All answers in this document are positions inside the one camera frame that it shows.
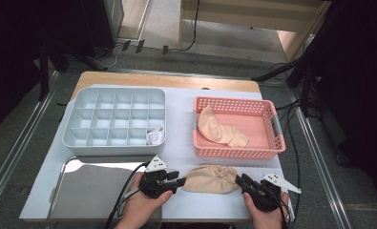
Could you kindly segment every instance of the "wooden tabletop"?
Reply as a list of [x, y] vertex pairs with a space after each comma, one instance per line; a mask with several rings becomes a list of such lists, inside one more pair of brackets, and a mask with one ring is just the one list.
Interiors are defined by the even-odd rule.
[[80, 79], [75, 86], [72, 99], [75, 98], [80, 89], [90, 87], [93, 84], [260, 92], [258, 83], [250, 80], [217, 79], [174, 74], [84, 72], [80, 75]]

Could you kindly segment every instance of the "human hand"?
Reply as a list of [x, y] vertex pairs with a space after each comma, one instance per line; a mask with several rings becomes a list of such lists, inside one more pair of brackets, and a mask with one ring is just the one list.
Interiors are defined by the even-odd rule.
[[[253, 199], [248, 193], [242, 194], [245, 206], [250, 211], [250, 218], [253, 221], [254, 228], [257, 229], [281, 229], [283, 223], [283, 217], [281, 215], [280, 208], [272, 212], [260, 211], [253, 202]], [[289, 194], [281, 192], [281, 200], [287, 205], [289, 201]], [[286, 207], [283, 207], [283, 213], [285, 218], [288, 215]]]
[[[142, 176], [143, 173], [141, 172], [135, 174], [129, 191], [138, 187]], [[158, 198], [148, 198], [140, 191], [135, 193], [126, 200], [123, 217], [115, 229], [137, 229], [142, 227], [155, 210], [167, 202], [172, 195], [172, 191], [167, 191]]]

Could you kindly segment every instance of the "beige fabric in basket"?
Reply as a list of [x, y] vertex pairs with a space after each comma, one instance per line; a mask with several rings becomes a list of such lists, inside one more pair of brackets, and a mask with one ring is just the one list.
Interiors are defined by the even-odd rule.
[[220, 165], [203, 165], [191, 170], [183, 189], [194, 193], [226, 194], [239, 188], [236, 184], [237, 170]]
[[199, 131], [209, 140], [227, 144], [230, 147], [245, 147], [248, 137], [244, 135], [236, 126], [219, 125], [210, 105], [199, 115]]

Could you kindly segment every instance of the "white plastic bracket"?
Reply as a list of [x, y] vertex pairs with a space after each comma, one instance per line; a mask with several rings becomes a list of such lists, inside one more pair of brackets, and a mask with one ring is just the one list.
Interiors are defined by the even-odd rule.
[[152, 161], [150, 161], [149, 165], [146, 167], [146, 170], [144, 172], [151, 173], [167, 168], [167, 164], [162, 159], [160, 159], [160, 157], [155, 156], [153, 157]]
[[292, 192], [300, 194], [302, 190], [300, 188], [295, 187], [293, 184], [286, 181], [286, 179], [280, 177], [277, 174], [266, 174], [262, 175], [262, 178], [267, 180], [268, 182], [275, 184], [277, 186], [280, 186], [282, 188], [286, 188], [287, 190], [290, 190]]

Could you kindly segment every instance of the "left hand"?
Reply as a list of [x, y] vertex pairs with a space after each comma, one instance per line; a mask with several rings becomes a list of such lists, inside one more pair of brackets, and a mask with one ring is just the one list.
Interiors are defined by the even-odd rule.
[[[141, 172], [135, 174], [129, 191], [138, 187], [142, 176], [143, 173]], [[142, 227], [155, 210], [167, 202], [172, 195], [172, 191], [167, 191], [158, 198], [148, 198], [140, 191], [133, 194], [126, 200], [123, 217], [115, 229], [137, 229]]]

